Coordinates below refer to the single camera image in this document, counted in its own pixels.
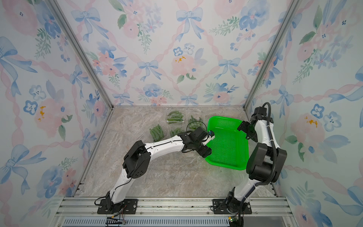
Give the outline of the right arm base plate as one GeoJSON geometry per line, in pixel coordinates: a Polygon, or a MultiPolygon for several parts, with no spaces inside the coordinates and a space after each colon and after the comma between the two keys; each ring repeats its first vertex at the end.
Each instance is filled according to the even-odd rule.
{"type": "Polygon", "coordinates": [[[210,210],[214,214],[230,214],[237,215],[239,211],[240,203],[227,203],[226,199],[213,199],[212,205],[210,206],[210,210]]]}

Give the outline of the bright green plastic basket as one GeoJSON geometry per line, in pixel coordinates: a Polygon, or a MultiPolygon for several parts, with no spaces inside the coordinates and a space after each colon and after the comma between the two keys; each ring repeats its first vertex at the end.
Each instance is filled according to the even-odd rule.
{"type": "Polygon", "coordinates": [[[207,146],[212,149],[206,161],[214,166],[234,170],[245,170],[249,159],[249,144],[246,133],[238,127],[243,121],[213,116],[209,119],[208,130],[213,131],[215,138],[207,146]]]}

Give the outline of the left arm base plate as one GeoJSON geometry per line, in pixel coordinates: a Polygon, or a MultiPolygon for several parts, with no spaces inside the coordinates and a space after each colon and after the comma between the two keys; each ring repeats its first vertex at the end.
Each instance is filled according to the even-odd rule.
{"type": "Polygon", "coordinates": [[[123,202],[108,205],[106,199],[102,199],[97,214],[136,214],[138,201],[138,199],[125,199],[123,202]]]}

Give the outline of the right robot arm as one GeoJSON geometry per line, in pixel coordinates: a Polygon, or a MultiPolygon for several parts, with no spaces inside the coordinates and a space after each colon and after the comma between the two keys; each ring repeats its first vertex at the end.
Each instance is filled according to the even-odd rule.
{"type": "Polygon", "coordinates": [[[273,123],[271,104],[266,102],[255,108],[249,122],[243,121],[237,128],[246,134],[247,140],[256,142],[256,146],[247,162],[247,180],[234,187],[226,199],[226,208],[231,214],[243,210],[255,189],[276,182],[280,176],[287,152],[276,141],[273,123]]]}

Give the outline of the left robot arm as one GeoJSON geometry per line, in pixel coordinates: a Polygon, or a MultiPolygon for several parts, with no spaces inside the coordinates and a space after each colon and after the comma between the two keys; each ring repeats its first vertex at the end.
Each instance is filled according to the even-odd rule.
{"type": "Polygon", "coordinates": [[[207,144],[215,138],[213,131],[205,131],[198,127],[194,131],[186,131],[166,140],[144,143],[137,141],[124,157],[123,169],[114,187],[106,194],[107,208],[124,201],[126,194],[135,179],[143,176],[150,161],[161,156],[173,153],[196,151],[206,158],[211,155],[212,149],[207,144]]]}

